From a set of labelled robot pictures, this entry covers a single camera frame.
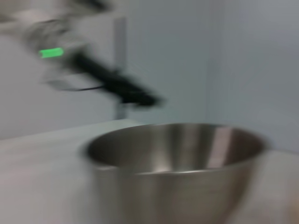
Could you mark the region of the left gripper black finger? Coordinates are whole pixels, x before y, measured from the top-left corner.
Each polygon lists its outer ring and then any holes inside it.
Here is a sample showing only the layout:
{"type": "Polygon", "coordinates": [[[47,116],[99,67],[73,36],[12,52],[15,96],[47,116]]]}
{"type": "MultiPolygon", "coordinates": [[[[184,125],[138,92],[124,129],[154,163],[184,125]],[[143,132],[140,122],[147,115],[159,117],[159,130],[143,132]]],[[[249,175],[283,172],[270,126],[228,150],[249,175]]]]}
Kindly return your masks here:
{"type": "Polygon", "coordinates": [[[127,81],[128,99],[131,104],[160,104],[162,98],[155,95],[149,89],[132,80],[127,81]]]}
{"type": "Polygon", "coordinates": [[[136,106],[153,106],[156,103],[156,99],[148,94],[128,94],[121,97],[122,103],[134,104],[136,106]]]}

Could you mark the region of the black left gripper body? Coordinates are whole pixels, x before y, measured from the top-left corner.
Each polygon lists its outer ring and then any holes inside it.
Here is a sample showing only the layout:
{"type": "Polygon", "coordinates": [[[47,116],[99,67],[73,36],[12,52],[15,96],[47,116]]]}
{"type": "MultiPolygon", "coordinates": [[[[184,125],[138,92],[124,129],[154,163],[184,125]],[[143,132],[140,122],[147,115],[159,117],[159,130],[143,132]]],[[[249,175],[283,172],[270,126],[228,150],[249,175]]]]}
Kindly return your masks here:
{"type": "Polygon", "coordinates": [[[117,96],[123,103],[131,103],[129,91],[126,89],[127,80],[107,66],[93,60],[87,53],[75,54],[69,65],[86,74],[93,81],[100,83],[104,91],[117,96]]]}

